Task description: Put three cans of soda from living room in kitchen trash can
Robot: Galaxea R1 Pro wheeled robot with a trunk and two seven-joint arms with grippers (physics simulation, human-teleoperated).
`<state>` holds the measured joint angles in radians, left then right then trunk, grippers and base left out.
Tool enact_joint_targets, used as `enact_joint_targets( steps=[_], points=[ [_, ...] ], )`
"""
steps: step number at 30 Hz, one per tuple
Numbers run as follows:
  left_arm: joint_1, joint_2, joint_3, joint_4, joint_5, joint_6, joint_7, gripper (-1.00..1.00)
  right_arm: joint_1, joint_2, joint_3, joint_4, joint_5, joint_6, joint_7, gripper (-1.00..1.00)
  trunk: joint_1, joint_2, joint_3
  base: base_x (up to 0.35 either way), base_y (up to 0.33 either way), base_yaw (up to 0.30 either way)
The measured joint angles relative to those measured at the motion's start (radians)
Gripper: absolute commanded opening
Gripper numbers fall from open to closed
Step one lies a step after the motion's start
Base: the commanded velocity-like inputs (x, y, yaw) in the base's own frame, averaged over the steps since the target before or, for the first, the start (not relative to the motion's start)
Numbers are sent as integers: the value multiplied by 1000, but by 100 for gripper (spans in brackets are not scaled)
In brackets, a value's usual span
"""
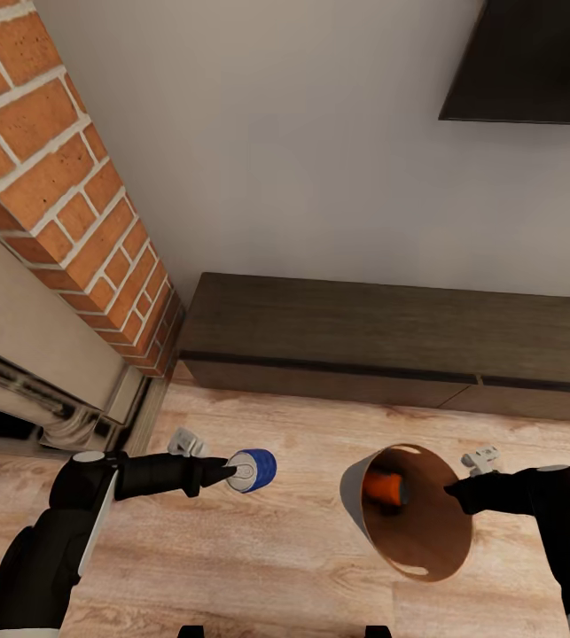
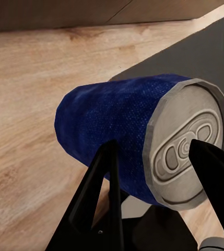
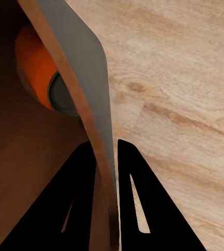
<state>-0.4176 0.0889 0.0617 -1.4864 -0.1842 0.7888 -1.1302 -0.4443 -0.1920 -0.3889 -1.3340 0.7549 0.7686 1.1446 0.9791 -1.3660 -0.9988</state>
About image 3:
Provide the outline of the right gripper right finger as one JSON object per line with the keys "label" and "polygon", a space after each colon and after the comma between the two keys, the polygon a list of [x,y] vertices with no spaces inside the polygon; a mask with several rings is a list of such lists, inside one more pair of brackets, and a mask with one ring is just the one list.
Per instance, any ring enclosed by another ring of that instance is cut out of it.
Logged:
{"label": "right gripper right finger", "polygon": [[[122,251],[207,251],[137,147],[118,139]],[[130,174],[149,229],[138,229]]]}

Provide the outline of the can of soda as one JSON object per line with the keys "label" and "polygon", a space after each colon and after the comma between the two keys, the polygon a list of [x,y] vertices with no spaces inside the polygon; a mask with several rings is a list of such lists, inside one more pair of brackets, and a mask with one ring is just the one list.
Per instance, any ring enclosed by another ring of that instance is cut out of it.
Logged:
{"label": "can of soda", "polygon": [[32,23],[19,32],[15,52],[34,93],[45,107],[64,116],[79,115],[66,84]]}

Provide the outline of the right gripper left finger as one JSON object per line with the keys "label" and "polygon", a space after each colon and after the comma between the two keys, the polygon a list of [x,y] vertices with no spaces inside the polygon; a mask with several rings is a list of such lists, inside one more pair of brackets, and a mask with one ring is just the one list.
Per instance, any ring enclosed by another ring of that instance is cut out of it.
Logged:
{"label": "right gripper left finger", "polygon": [[96,162],[90,141],[78,145],[0,251],[88,251]]}

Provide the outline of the trash can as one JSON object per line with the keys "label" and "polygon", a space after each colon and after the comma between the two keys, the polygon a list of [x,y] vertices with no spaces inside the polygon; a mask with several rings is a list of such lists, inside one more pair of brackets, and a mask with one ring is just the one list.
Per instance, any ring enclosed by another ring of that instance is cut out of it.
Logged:
{"label": "trash can", "polygon": [[[79,115],[45,107],[16,57],[32,23]],[[119,251],[108,67],[94,32],[65,0],[0,0],[0,245],[65,164],[90,141],[96,157],[88,251]],[[66,229],[67,214],[61,233]]]}

